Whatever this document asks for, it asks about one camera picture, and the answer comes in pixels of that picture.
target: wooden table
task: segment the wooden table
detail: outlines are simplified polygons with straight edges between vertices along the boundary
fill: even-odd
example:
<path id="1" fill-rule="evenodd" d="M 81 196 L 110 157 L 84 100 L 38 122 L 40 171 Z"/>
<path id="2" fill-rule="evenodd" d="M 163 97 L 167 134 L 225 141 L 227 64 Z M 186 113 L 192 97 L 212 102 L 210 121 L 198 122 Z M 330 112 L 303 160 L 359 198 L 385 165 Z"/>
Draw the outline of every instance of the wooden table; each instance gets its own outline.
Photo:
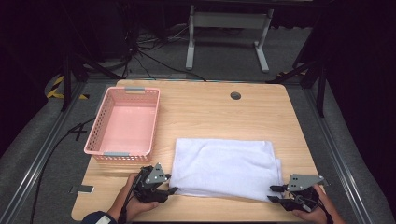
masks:
<path id="1" fill-rule="evenodd" d="M 267 140 L 282 161 L 285 183 L 291 174 L 317 175 L 290 98 L 282 85 L 202 81 L 122 80 L 117 86 L 161 89 L 160 110 L 151 163 L 106 164 L 91 158 L 82 185 L 92 194 L 79 194 L 72 211 L 75 220 L 113 203 L 129 173 L 160 162 L 172 172 L 179 137 Z M 232 92 L 241 99 L 234 100 Z M 172 195 L 157 209 L 135 221 L 297 221 L 280 204 L 241 198 L 199 198 Z"/>

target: black cable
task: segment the black cable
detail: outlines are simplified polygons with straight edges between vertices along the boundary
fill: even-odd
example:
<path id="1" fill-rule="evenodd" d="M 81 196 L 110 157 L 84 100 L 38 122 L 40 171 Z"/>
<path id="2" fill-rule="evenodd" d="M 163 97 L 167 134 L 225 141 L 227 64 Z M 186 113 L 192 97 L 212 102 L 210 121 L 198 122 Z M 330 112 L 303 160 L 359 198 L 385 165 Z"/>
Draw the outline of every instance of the black cable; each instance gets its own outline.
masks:
<path id="1" fill-rule="evenodd" d="M 125 67 L 124 67 L 124 71 L 122 72 L 122 77 L 127 78 L 128 75 L 129 75 L 129 73 L 128 73 L 128 63 L 126 63 Z"/>
<path id="2" fill-rule="evenodd" d="M 49 153 L 49 156 L 47 157 L 47 159 L 46 159 L 46 161 L 45 161 L 45 163 L 44 163 L 43 169 L 41 170 L 41 172 L 40 172 L 40 174 L 39 174 L 39 177 L 38 177 L 37 187 L 36 187 L 36 189 L 35 189 L 35 200 L 34 200 L 34 202 L 33 202 L 32 213 L 31 213 L 31 215 L 30 215 L 30 223 L 31 223 L 31 224 L 33 224 L 33 221 L 34 221 L 34 219 L 35 219 L 35 206 L 36 206 L 36 204 L 37 204 L 38 192 L 40 191 L 41 180 L 42 180 L 42 178 L 43 178 L 43 174 L 44 174 L 44 171 L 45 171 L 45 169 L 46 169 L 46 167 L 47 167 L 47 164 L 48 164 L 48 162 L 49 162 L 49 160 L 50 160 L 50 157 L 52 156 L 53 152 L 55 151 L 55 148 L 56 148 L 57 146 L 59 146 L 59 144 L 61 144 L 61 142 L 67 137 L 67 135 L 69 135 L 70 133 L 72 133 L 73 131 L 75 131 L 76 129 L 78 129 L 79 127 L 84 126 L 85 124 L 87 124 L 87 123 L 93 121 L 94 119 L 95 119 L 95 118 L 89 119 L 89 120 L 85 121 L 84 123 L 80 123 L 80 124 L 76 125 L 75 127 L 71 128 L 69 131 L 67 131 L 67 133 L 66 133 L 66 134 L 55 144 L 55 146 L 51 149 L 51 152 Z"/>
<path id="3" fill-rule="evenodd" d="M 155 58 L 153 58 L 153 57 L 147 55 L 146 53 L 144 53 L 144 52 L 142 52 L 142 51 L 140 51 L 140 50 L 139 50 L 139 53 L 141 53 L 141 54 L 147 56 L 148 58 L 150 58 L 151 60 L 153 60 L 153 61 L 155 61 L 155 62 L 157 62 L 157 63 L 162 64 L 163 66 L 165 66 L 165 67 L 167 67 L 167 68 L 169 68 L 169 69 L 172 69 L 172 70 L 177 71 L 177 72 L 180 72 L 180 73 L 187 73 L 187 74 L 190 74 L 190 75 L 193 75 L 193 76 L 195 76 L 195 77 L 200 78 L 202 81 L 206 81 L 206 79 L 204 79 L 203 77 L 201 77 L 201 76 L 199 76 L 199 75 L 196 75 L 196 74 L 191 73 L 191 72 L 181 71 L 181 70 L 178 70 L 178 69 L 176 69 L 176 68 L 173 68 L 173 67 L 171 67 L 171 66 L 169 66 L 169 65 L 167 65 L 167 64 L 165 64 L 165 63 L 162 63 L 162 62 L 158 61 L 157 59 L 155 59 Z"/>
<path id="4" fill-rule="evenodd" d="M 226 35 L 236 36 L 236 35 L 240 35 L 244 29 L 222 28 L 219 30 Z"/>
<path id="5" fill-rule="evenodd" d="M 154 80 L 157 80 L 155 77 L 153 77 L 152 75 L 149 74 L 149 71 L 143 66 L 143 64 L 140 62 L 140 60 L 138 60 L 135 56 L 134 58 L 139 62 L 140 66 L 146 71 L 146 73 L 148 74 L 149 77 L 151 77 Z"/>
<path id="6" fill-rule="evenodd" d="M 291 195 L 293 195 L 293 200 L 296 202 L 297 195 L 294 194 L 293 192 L 290 192 L 290 193 L 291 193 Z M 308 198 L 304 198 L 304 197 L 299 197 L 298 199 L 302 200 L 302 201 L 309 201 L 311 203 L 315 203 L 324 212 L 324 214 L 326 215 L 327 224 L 333 224 L 334 223 L 334 221 L 332 220 L 332 215 L 330 215 L 330 213 L 327 211 L 326 207 L 324 206 L 323 202 L 320 199 L 319 199 L 319 203 L 314 201 L 314 200 L 312 200 L 312 199 L 308 199 Z"/>
<path id="7" fill-rule="evenodd" d="M 126 223 L 126 218 L 127 218 L 127 210 L 126 207 L 128 206 L 129 201 L 132 200 L 132 198 L 134 197 L 134 195 L 131 197 L 132 192 L 134 191 L 134 188 L 136 187 L 136 185 L 140 182 L 142 175 L 141 175 L 141 171 L 139 172 L 139 174 L 137 175 L 137 177 L 134 179 L 134 182 L 132 183 L 131 188 L 128 191 L 128 194 L 126 195 L 124 204 L 121 208 L 120 211 L 120 216 L 119 219 L 117 220 L 118 224 L 125 224 Z"/>
<path id="8" fill-rule="evenodd" d="M 114 70 L 116 70 L 116 69 L 119 69 L 119 68 L 122 68 L 125 64 L 127 64 L 129 61 L 123 61 L 123 62 L 120 62 L 120 63 L 118 63 L 118 64 L 114 64 L 114 65 L 110 65 L 109 67 L 104 67 L 105 69 L 107 69 L 107 70 L 109 70 L 109 71 L 114 71 Z M 94 69 L 94 68 L 89 68 L 89 67 L 84 67 L 84 69 L 87 71 L 87 72 L 90 72 L 90 73 L 99 73 L 100 71 L 98 71 L 98 70 L 96 70 L 96 69 Z"/>
<path id="9" fill-rule="evenodd" d="M 183 39 L 183 37 L 178 37 L 178 36 L 184 35 L 184 33 L 188 31 L 188 28 L 189 28 L 188 26 L 184 27 L 182 30 L 178 31 L 174 35 L 166 37 L 166 41 L 164 42 L 162 42 L 161 39 L 154 37 L 155 35 L 150 35 L 150 37 L 148 37 L 148 33 L 142 33 L 140 35 L 144 35 L 145 39 L 137 40 L 138 48 L 142 50 L 160 49 L 167 44 L 172 44 L 179 41 L 180 39 Z M 147 43 L 152 43 L 151 47 L 142 46 L 142 45 L 147 45 Z"/>

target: pink plastic basket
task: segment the pink plastic basket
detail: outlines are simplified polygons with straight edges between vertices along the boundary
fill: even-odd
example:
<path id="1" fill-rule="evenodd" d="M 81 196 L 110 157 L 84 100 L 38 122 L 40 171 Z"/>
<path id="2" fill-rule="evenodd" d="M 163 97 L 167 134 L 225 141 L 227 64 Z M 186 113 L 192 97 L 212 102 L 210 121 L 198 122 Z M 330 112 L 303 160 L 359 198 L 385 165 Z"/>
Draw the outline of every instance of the pink plastic basket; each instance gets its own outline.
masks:
<path id="1" fill-rule="evenodd" d="M 84 147 L 99 161 L 151 161 L 160 90 L 107 89 Z"/>

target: person's arm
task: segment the person's arm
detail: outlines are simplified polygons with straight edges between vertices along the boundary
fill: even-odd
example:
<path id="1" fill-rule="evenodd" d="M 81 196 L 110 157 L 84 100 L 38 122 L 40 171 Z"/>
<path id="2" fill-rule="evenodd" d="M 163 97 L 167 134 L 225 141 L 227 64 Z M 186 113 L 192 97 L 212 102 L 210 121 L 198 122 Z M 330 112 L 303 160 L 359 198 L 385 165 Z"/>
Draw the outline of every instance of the person's arm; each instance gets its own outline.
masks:
<path id="1" fill-rule="evenodd" d="M 327 212 L 332 216 L 333 223 L 346 224 L 345 221 L 338 214 L 334 204 L 332 203 L 332 200 L 323 192 L 320 186 L 314 185 L 313 187 L 317 191 L 319 198 L 323 202 L 323 205 L 326 208 Z M 292 213 L 305 221 L 312 221 L 315 224 L 327 224 L 326 214 L 320 207 L 317 207 L 314 211 L 310 213 L 301 210 L 293 210 Z"/>
<path id="2" fill-rule="evenodd" d="M 82 219 L 81 224 L 117 224 L 117 220 L 120 216 L 121 208 L 124 205 L 125 199 L 128 195 L 129 189 L 134 183 L 134 179 L 136 178 L 135 174 L 129 175 L 126 184 L 120 190 L 117 195 L 113 205 L 108 209 L 108 211 L 102 212 L 98 211 L 95 213 L 88 214 Z M 129 201 L 127 205 L 127 221 L 132 221 L 137 215 L 143 212 L 147 212 L 151 209 L 158 207 L 159 203 L 141 203 L 135 197 Z"/>

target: folded towel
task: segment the folded towel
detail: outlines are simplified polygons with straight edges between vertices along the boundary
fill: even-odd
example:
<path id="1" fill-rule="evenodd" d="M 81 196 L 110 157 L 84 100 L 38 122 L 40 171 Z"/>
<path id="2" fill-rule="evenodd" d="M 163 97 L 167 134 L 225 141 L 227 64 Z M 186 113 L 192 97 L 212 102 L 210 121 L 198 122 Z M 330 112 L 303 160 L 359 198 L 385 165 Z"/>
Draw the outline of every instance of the folded towel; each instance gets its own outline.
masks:
<path id="1" fill-rule="evenodd" d="M 281 197 L 270 186 L 283 180 L 269 141 L 179 138 L 169 184 L 176 194 L 269 202 L 267 195 Z"/>

